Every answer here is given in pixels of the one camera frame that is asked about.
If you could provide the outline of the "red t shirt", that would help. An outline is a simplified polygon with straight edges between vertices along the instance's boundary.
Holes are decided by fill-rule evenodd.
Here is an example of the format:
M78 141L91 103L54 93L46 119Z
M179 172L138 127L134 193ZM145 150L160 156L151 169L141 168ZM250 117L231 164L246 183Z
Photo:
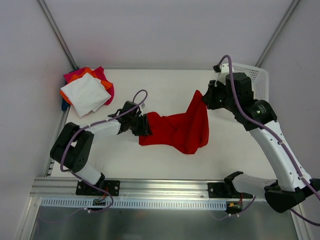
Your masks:
M186 155L195 152L209 142L210 128L207 107L203 95L196 90L184 113L160 116L157 112L147 113L151 135L140 136L141 146L168 145Z

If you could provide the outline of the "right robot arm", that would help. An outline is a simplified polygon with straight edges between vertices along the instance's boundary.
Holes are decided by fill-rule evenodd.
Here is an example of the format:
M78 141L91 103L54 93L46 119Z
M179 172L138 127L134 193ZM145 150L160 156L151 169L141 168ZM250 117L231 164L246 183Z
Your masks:
M209 110L226 109L256 140L276 178L264 179L236 171L224 178L224 193L263 198L278 213L299 205L320 190L320 180L311 177L287 146L277 115L265 100L254 98L252 81L243 72L227 74L225 82L211 80L203 101Z

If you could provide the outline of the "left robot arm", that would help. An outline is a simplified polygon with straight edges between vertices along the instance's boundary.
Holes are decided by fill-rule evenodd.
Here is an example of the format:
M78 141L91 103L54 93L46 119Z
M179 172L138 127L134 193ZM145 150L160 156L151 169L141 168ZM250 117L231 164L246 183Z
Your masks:
M105 176L88 162L91 147L94 141L128 130L139 137L152 134L147 115L132 101L126 101L122 108L108 115L106 119L83 127L68 122L57 137L49 155L63 170L86 181L87 189L93 195L99 195L105 188Z

